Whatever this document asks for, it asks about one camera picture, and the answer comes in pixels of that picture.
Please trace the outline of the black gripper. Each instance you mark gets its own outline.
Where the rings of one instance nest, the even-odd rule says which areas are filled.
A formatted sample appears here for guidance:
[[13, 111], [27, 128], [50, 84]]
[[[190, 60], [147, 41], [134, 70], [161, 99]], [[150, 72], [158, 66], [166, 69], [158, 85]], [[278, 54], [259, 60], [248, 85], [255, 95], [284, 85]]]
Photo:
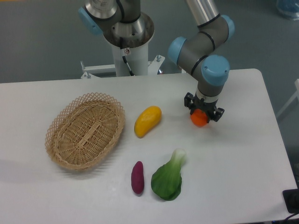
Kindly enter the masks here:
[[217, 108], [216, 103], [217, 101], [207, 103], [203, 99], [194, 97], [189, 92], [186, 93], [184, 97], [184, 106], [190, 110], [190, 115], [193, 114], [194, 108], [200, 109], [201, 111], [206, 113], [208, 117], [207, 123], [209, 123], [211, 120], [214, 122], [218, 122], [225, 112], [223, 108]]

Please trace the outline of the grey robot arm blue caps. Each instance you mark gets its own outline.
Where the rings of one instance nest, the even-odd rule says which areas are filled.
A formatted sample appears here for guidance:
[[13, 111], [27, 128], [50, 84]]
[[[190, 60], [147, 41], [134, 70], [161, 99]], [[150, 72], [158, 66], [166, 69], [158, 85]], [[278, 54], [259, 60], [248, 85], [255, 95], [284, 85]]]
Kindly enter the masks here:
[[[188, 0], [198, 28], [191, 39], [176, 38], [168, 48], [169, 59], [198, 82], [196, 93], [187, 93], [185, 107], [199, 109], [208, 121], [218, 121], [224, 110], [216, 106], [230, 70], [226, 58], [214, 55], [235, 32], [234, 22], [221, 15], [212, 0]], [[83, 24], [94, 35], [103, 35], [113, 51], [116, 75], [142, 76], [148, 70], [148, 44], [155, 28], [141, 11], [138, 0], [88, 0], [78, 10]]]

